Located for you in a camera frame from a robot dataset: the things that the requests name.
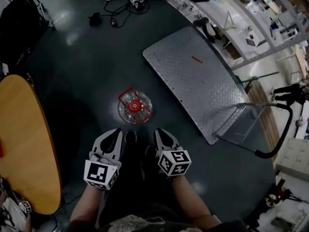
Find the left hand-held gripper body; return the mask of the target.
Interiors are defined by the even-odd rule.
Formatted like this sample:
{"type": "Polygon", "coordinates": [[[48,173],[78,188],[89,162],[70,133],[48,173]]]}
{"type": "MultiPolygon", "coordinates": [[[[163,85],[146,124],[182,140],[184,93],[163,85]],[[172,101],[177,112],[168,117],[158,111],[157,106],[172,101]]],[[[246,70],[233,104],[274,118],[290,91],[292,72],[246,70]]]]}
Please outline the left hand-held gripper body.
{"type": "Polygon", "coordinates": [[[101,190],[110,190],[119,176],[121,162],[96,152],[89,153],[85,161],[84,181],[101,190]]]}

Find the small black-white patterned block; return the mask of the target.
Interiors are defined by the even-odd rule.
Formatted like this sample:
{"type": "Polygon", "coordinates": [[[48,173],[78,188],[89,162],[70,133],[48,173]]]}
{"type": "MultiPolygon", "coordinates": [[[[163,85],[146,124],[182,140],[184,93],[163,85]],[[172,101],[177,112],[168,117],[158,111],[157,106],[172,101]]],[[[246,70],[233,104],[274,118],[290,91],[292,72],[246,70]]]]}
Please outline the small black-white patterned block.
{"type": "Polygon", "coordinates": [[[32,208],[31,205],[29,204],[28,201],[21,201],[18,203],[19,204],[19,208],[26,214],[31,213],[32,212],[32,208]]]}

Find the clear water jug red cap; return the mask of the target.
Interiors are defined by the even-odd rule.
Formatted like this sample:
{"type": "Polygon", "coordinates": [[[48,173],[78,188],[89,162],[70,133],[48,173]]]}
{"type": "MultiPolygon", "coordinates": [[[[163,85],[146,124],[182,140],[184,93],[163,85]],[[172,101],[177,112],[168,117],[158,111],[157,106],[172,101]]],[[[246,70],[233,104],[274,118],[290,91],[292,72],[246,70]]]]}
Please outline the clear water jug red cap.
{"type": "Polygon", "coordinates": [[[128,124],[139,125],[147,122],[153,114],[151,99],[133,87],[118,96],[118,114],[128,124]]]}

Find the wooden slatted step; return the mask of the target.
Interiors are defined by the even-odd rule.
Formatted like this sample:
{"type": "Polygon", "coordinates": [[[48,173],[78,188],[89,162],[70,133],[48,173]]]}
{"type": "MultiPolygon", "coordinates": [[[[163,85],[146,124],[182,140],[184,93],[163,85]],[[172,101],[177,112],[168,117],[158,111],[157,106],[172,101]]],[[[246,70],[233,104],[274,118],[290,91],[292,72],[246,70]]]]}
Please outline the wooden slatted step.
{"type": "MultiPolygon", "coordinates": [[[[269,103],[266,93],[259,81],[250,81],[245,88],[249,100],[254,103],[269,103]]],[[[271,107],[266,107],[258,118],[264,134],[268,149],[266,152],[272,151],[280,138],[275,117],[271,107]]]]}

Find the black white slipper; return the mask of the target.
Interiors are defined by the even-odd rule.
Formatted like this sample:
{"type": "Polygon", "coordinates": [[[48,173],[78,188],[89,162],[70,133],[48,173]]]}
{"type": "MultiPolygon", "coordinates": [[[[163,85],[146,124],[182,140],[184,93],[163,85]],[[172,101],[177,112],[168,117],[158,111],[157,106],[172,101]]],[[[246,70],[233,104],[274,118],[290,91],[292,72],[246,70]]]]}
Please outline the black white slipper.
{"type": "Polygon", "coordinates": [[[215,40],[221,40],[221,36],[218,31],[211,25],[210,23],[206,23],[202,26],[202,30],[206,36],[206,38],[213,44],[215,40]]]}

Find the light wooden desk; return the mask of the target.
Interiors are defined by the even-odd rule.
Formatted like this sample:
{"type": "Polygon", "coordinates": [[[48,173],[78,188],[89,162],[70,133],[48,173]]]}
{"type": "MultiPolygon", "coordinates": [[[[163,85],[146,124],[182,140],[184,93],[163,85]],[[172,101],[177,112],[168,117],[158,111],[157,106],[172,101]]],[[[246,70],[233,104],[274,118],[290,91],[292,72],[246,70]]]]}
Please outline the light wooden desk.
{"type": "Polygon", "coordinates": [[[304,57],[302,49],[300,48],[300,46],[298,44],[295,45],[294,55],[295,55],[296,61],[297,61],[298,66],[299,66],[300,75],[301,75],[302,79],[306,80],[307,77],[308,77],[308,70],[307,70],[307,67],[306,67],[307,61],[304,57]]]}

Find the person's dark patterned shirt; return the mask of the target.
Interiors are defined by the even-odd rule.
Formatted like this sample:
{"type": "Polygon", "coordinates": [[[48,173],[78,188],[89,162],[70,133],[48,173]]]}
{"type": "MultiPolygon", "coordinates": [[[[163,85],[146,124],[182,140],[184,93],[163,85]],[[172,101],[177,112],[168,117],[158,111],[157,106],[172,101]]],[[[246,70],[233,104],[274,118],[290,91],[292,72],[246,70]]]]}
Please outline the person's dark patterned shirt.
{"type": "Polygon", "coordinates": [[[171,209],[155,204],[135,214],[101,222],[98,232],[217,232],[220,225],[213,215],[200,217],[194,223],[185,222],[171,209]]]}

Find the wooden triangle frame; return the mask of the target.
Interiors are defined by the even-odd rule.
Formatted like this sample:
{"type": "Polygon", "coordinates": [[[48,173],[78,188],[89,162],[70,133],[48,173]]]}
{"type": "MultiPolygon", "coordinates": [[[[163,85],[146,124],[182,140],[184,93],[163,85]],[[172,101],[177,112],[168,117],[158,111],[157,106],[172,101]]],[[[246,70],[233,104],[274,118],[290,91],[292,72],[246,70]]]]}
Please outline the wooden triangle frame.
{"type": "Polygon", "coordinates": [[[235,24],[232,15],[229,11],[227,11],[227,15],[225,18],[224,30],[236,29],[237,25],[235,24]]]}

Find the black folding fabric stand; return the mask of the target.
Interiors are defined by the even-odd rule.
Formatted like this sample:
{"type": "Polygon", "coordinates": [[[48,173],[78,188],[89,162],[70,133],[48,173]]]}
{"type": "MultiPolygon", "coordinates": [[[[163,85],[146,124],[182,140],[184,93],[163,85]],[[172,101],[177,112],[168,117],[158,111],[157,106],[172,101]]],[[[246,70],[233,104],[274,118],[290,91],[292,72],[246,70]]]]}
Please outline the black folding fabric stand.
{"type": "Polygon", "coordinates": [[[53,23],[45,15],[40,0],[12,0],[0,14],[0,62],[17,65],[31,52],[47,27],[53,23]]]}

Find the person's black shoe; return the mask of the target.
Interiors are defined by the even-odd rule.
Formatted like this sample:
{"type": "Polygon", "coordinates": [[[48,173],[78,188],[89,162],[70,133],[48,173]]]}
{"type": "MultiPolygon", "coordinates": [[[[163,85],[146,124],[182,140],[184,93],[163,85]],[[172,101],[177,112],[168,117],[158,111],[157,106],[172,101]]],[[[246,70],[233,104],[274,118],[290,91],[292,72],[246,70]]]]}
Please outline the person's black shoe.
{"type": "Polygon", "coordinates": [[[128,130],[125,134],[125,143],[127,145],[133,145],[137,142],[137,134],[134,130],[128,130]]]}
{"type": "Polygon", "coordinates": [[[152,159],[157,157],[157,149],[153,145],[149,145],[145,151],[145,157],[152,159]]]}

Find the person's left black shoe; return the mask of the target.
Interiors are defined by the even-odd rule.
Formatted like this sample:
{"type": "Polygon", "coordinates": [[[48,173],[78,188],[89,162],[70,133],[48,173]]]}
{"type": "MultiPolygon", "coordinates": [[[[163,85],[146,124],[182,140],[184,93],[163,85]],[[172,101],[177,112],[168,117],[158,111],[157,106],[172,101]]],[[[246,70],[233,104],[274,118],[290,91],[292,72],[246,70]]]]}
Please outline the person's left black shoe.
{"type": "Polygon", "coordinates": [[[137,142],[137,134],[134,130],[128,130],[125,134],[125,143],[127,145],[133,145],[137,142]]]}

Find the round wooden table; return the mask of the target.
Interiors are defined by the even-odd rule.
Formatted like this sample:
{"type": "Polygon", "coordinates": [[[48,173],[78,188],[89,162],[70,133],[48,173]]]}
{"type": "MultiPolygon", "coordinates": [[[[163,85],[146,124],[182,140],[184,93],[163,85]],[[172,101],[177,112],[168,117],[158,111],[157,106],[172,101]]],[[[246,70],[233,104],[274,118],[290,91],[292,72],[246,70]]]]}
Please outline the round wooden table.
{"type": "Polygon", "coordinates": [[[62,184],[52,135],[37,95],[19,75],[0,82],[0,140],[0,175],[33,211],[54,213],[62,184]]]}

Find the white drawer cabinet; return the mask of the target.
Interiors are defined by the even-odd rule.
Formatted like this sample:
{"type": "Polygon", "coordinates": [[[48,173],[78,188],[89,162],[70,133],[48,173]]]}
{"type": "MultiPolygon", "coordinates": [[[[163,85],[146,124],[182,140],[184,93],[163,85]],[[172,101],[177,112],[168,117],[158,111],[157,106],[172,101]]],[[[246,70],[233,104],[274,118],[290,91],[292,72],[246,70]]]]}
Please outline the white drawer cabinet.
{"type": "Polygon", "coordinates": [[[277,171],[309,181],[309,140],[290,138],[274,163],[277,171]]]}

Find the grey metal platform cart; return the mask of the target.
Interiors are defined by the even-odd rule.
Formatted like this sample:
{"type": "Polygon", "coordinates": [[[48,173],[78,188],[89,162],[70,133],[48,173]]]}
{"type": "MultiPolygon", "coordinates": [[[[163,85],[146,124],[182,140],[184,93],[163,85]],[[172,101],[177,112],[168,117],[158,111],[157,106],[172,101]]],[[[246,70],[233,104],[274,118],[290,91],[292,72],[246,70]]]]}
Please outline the grey metal platform cart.
{"type": "Polygon", "coordinates": [[[224,141],[225,133],[247,107],[259,114],[272,107],[271,103],[249,100],[231,69],[192,26],[152,44],[143,50],[142,56],[209,145],[224,141]]]}

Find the dark spare gripper device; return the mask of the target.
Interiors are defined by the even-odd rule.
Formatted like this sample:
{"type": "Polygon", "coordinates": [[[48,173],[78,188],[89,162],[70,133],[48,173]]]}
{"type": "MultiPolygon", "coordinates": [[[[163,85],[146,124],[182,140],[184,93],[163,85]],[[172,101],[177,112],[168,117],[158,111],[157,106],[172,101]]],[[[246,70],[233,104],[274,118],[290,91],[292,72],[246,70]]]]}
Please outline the dark spare gripper device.
{"type": "Polygon", "coordinates": [[[130,0],[130,2],[137,11],[141,11],[144,9],[144,0],[130,0]]]}

